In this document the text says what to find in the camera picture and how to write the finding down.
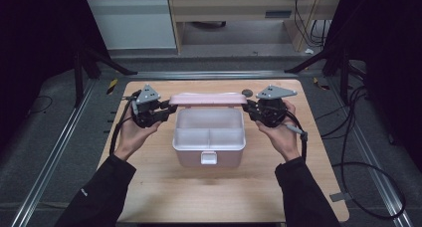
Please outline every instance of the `container lid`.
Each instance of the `container lid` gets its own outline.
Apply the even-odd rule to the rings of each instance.
[[[171,96],[170,104],[179,106],[240,106],[246,104],[246,97],[238,93],[194,94],[183,93]]]

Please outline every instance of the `black sleeve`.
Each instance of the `black sleeve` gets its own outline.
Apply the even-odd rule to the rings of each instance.
[[[136,169],[111,155],[76,194],[55,226],[115,226]]]
[[[301,157],[277,166],[276,176],[283,190],[288,227],[340,226]]]

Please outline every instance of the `wooden table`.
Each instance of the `wooden table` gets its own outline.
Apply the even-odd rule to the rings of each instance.
[[[267,85],[295,90],[297,96],[285,98],[297,108],[297,117],[309,133],[307,164],[328,199],[339,221],[348,219],[344,201],[331,202],[338,193],[328,157],[299,81],[165,81],[131,82],[124,92],[133,92],[150,84],[161,94],[161,101],[179,93],[240,93],[250,89],[257,93]],[[121,102],[114,124],[121,116]],[[284,222],[283,192],[274,170],[284,162],[268,138],[244,113],[246,146],[239,167],[182,167],[172,146],[175,117],[170,116],[159,131],[148,138],[129,163],[136,167],[129,185],[121,222],[137,223],[205,223],[205,222]],[[101,162],[108,157],[108,137]]]

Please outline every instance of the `human hand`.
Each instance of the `human hand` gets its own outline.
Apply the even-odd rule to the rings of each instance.
[[[146,139],[156,131],[161,125],[161,121],[156,122],[151,127],[141,128],[132,119],[131,106],[124,116],[125,122],[120,128],[120,139],[114,155],[122,160],[128,160],[145,143]]]
[[[288,111],[295,114],[295,106],[286,100],[284,100],[284,103]],[[283,156],[285,161],[301,156],[298,151],[297,134],[286,127],[287,124],[296,126],[288,116],[276,127],[267,127],[260,121],[256,121],[256,124],[258,129],[267,135],[274,149]]]

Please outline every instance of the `plastic container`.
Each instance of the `plastic container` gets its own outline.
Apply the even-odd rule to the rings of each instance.
[[[246,102],[246,98],[238,94],[182,94],[171,98],[171,104],[189,107],[177,113],[173,137],[173,147],[181,165],[239,166],[246,139],[243,113],[233,106],[242,102]]]

